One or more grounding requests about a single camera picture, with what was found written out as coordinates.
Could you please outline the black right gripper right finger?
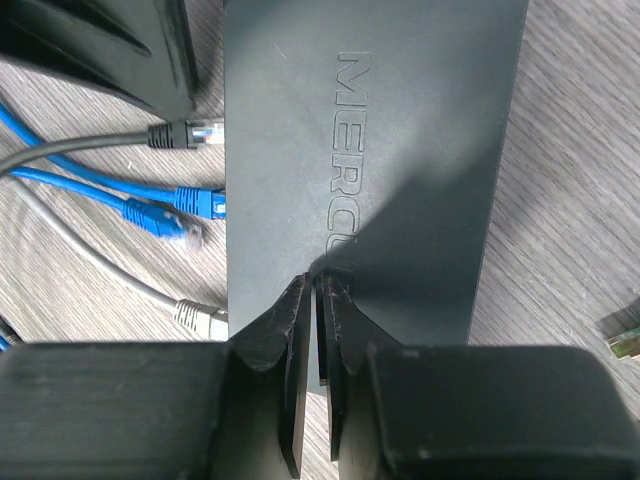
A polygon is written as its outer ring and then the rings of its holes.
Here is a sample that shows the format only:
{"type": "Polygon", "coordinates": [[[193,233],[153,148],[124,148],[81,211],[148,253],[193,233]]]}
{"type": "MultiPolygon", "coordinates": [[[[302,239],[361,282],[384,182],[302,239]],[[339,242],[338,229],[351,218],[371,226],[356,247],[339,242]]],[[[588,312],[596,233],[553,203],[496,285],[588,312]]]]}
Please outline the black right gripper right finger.
{"type": "Polygon", "coordinates": [[[638,477],[638,424],[591,353],[405,345],[332,276],[320,279],[317,301],[341,478],[638,477]]]}

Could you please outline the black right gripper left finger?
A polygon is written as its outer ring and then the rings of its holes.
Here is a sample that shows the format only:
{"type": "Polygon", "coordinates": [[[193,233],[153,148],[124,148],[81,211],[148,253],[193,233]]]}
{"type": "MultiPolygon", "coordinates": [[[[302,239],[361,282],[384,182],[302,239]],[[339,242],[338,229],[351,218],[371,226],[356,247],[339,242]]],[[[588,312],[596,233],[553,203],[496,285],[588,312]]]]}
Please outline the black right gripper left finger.
{"type": "Polygon", "coordinates": [[[225,342],[31,343],[1,356],[5,479],[296,479],[309,281],[225,342]]]}

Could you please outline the dark grey network switch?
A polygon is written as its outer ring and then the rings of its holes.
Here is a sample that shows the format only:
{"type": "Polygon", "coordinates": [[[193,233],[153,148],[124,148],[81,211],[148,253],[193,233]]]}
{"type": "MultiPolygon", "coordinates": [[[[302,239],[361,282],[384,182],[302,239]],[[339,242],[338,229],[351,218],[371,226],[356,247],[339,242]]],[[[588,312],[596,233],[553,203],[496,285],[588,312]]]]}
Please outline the dark grey network switch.
{"type": "Polygon", "coordinates": [[[303,272],[402,343],[472,320],[524,1],[228,1],[233,330],[303,272]]]}

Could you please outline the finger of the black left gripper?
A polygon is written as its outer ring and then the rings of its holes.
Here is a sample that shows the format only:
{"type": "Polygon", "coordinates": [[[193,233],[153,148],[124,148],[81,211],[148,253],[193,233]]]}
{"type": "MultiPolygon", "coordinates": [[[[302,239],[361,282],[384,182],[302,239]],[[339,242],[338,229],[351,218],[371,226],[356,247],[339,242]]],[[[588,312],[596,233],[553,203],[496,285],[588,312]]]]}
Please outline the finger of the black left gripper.
{"type": "Polygon", "coordinates": [[[182,1],[4,1],[1,57],[164,120],[195,109],[198,75],[182,1]]]}

